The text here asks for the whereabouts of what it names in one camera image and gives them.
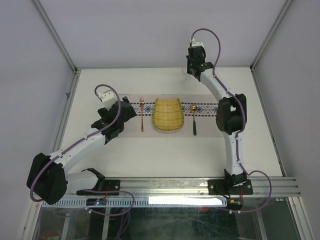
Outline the rose gold fork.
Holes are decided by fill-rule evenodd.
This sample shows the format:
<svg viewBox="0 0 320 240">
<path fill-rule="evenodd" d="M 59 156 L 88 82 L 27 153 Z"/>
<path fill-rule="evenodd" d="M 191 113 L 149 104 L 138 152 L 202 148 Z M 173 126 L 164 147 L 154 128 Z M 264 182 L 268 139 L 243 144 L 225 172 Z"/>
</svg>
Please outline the rose gold fork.
<svg viewBox="0 0 320 240">
<path fill-rule="evenodd" d="M 144 98 L 143 97 L 141 97 L 139 99 L 139 106 L 140 106 L 140 111 L 141 111 L 141 113 L 140 113 L 140 116 L 141 116 L 141 132 L 143 133 L 144 132 L 144 119 L 143 119 L 144 113 L 143 113 L 143 110 L 144 110 L 144 106 L 145 106 L 145 102 L 144 102 Z"/>
</svg>

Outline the gold spoon green handle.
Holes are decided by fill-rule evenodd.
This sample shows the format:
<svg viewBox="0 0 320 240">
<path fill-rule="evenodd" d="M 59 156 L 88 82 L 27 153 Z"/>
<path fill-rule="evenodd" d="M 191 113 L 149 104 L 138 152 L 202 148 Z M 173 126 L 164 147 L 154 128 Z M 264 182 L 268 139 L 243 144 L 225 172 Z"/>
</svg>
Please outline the gold spoon green handle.
<svg viewBox="0 0 320 240">
<path fill-rule="evenodd" d="M 197 112 L 197 106 L 196 105 L 192 105 L 190 107 L 190 111 L 192 113 L 192 117 L 193 117 L 193 135 L 196 136 L 197 135 L 197 125 L 196 125 L 196 112 Z"/>
</svg>

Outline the patterned white placemat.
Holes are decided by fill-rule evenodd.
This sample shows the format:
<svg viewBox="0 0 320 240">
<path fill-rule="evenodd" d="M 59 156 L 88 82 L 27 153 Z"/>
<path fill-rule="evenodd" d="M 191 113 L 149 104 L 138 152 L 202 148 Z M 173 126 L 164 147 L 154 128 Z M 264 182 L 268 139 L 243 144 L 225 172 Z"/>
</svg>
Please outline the patterned white placemat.
<svg viewBox="0 0 320 240">
<path fill-rule="evenodd" d="M 143 108 L 144 131 L 141 132 L 141 108 L 140 96 L 127 96 L 133 106 L 137 116 L 124 124 L 124 131 L 119 134 L 120 138 L 188 138 L 194 137 L 193 134 L 193 114 L 191 106 L 196 105 L 196 137 L 222 137 L 216 125 L 216 115 L 218 111 L 218 101 L 211 94 L 146 94 Z M 184 112 L 184 126 L 178 131 L 164 132 L 156 130 L 153 126 L 152 116 L 155 101 L 160 99 L 179 98 Z"/>
</svg>

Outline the yellow woven pattern plate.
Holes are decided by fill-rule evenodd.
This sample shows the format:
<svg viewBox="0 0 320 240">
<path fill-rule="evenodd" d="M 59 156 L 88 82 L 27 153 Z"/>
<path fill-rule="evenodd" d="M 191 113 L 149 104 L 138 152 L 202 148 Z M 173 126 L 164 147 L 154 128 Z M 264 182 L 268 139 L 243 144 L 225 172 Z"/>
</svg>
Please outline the yellow woven pattern plate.
<svg viewBox="0 0 320 240">
<path fill-rule="evenodd" d="M 184 111 L 179 98 L 157 98 L 155 100 L 152 124 L 162 132 L 179 131 L 185 123 Z"/>
</svg>

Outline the clear drinking glass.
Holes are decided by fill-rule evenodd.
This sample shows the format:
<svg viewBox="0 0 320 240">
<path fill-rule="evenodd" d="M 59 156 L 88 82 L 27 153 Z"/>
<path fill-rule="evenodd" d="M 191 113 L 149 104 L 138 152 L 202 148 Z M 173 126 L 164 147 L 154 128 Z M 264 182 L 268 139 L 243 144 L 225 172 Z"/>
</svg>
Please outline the clear drinking glass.
<svg viewBox="0 0 320 240">
<path fill-rule="evenodd" d="M 181 68 L 181 71 L 182 71 L 183 74 L 188 74 L 188 73 L 187 73 L 187 69 L 186 69 L 185 67 L 182 67 L 182 68 Z"/>
</svg>

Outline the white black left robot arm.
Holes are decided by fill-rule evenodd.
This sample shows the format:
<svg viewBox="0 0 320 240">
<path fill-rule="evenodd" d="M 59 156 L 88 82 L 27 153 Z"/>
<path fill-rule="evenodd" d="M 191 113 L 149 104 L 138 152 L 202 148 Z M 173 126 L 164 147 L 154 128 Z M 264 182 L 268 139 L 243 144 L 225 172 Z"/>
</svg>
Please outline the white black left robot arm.
<svg viewBox="0 0 320 240">
<path fill-rule="evenodd" d="M 120 101 L 114 98 L 113 102 L 111 108 L 103 107 L 97 111 L 100 119 L 76 141 L 75 146 L 69 145 L 66 149 L 49 155 L 39 153 L 34 157 L 26 181 L 32 194 L 37 194 L 50 205 L 57 203 L 68 193 L 97 195 L 108 192 L 109 195 L 118 195 L 115 186 L 119 186 L 120 181 L 110 183 L 94 168 L 70 173 L 86 155 L 118 137 L 125 129 L 125 122 L 136 117 L 137 114 L 126 96 Z"/>
</svg>

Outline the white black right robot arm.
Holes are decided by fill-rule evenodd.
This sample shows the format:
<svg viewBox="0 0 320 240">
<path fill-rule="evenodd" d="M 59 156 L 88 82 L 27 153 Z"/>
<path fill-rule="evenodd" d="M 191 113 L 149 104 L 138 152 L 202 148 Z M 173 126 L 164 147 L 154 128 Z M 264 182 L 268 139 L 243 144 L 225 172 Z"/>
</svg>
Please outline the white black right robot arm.
<svg viewBox="0 0 320 240">
<path fill-rule="evenodd" d="M 243 93 L 232 93 L 219 79 L 215 66 L 205 60 L 203 46 L 189 46 L 186 58 L 187 73 L 205 85 L 218 101 L 215 122 L 223 133 L 226 151 L 223 188 L 234 194 L 247 182 L 241 160 L 242 136 L 247 123 L 247 98 Z"/>
</svg>

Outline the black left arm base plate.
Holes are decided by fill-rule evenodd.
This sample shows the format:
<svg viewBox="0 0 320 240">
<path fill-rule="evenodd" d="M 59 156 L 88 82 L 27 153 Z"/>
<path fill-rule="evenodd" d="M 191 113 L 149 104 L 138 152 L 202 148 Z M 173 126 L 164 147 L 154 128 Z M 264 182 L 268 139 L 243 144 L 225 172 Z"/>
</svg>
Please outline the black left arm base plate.
<svg viewBox="0 0 320 240">
<path fill-rule="evenodd" d="M 118 196 L 120 183 L 119 179 L 102 179 L 98 180 L 93 188 L 78 190 L 76 194 L 78 196 Z"/>
</svg>

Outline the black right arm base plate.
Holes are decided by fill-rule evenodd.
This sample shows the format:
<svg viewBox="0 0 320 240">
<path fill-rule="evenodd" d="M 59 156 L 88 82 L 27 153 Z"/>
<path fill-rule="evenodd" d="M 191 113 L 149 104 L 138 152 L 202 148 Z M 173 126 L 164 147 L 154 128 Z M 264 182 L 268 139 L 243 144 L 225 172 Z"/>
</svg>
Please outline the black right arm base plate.
<svg viewBox="0 0 320 240">
<path fill-rule="evenodd" d="M 249 179 L 239 186 L 231 186 L 225 179 L 209 179 L 207 187 L 209 195 L 221 195 L 224 197 L 229 197 L 230 195 L 253 195 L 253 187 Z"/>
</svg>

